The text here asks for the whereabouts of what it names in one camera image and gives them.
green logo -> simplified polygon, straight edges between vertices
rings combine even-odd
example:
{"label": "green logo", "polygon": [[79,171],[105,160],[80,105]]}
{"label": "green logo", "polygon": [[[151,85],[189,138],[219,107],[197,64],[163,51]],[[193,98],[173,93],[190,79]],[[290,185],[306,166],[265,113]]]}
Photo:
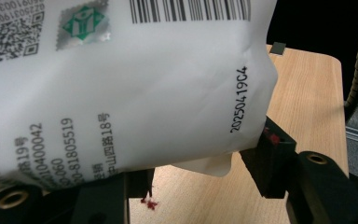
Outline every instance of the green logo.
{"label": "green logo", "polygon": [[95,7],[82,7],[78,12],[74,13],[72,19],[63,27],[71,37],[77,37],[84,40],[89,34],[95,32],[104,15],[99,13]]}

plastic bag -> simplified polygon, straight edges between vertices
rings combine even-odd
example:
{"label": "plastic bag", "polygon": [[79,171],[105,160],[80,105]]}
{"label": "plastic bag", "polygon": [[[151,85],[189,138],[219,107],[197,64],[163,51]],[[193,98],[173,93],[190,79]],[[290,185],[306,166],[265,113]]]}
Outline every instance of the plastic bag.
{"label": "plastic bag", "polygon": [[266,120],[274,7],[0,0],[0,188],[172,163],[224,175]]}

wooden table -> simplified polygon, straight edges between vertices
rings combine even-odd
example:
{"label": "wooden table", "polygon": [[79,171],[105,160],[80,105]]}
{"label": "wooden table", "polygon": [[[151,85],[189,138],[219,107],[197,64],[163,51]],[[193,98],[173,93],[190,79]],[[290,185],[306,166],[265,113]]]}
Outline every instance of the wooden table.
{"label": "wooden table", "polygon": [[[268,116],[296,139],[297,152],[323,153],[348,173],[340,62],[295,49],[270,58],[279,78]],[[163,166],[153,186],[156,210],[131,199],[131,224],[289,223],[286,200],[262,198],[239,153],[224,177]]]}

qr code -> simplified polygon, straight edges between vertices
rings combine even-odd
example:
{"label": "qr code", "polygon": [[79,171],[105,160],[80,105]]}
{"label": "qr code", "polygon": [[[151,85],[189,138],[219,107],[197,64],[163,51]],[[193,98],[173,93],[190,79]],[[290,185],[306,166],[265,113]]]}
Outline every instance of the qr code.
{"label": "qr code", "polygon": [[0,62],[36,54],[44,12],[0,24]]}

barcode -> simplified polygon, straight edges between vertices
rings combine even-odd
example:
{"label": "barcode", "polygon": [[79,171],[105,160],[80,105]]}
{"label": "barcode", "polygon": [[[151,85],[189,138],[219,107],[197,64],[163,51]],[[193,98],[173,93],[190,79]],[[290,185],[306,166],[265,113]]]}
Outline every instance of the barcode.
{"label": "barcode", "polygon": [[249,21],[250,0],[130,0],[132,23]]}

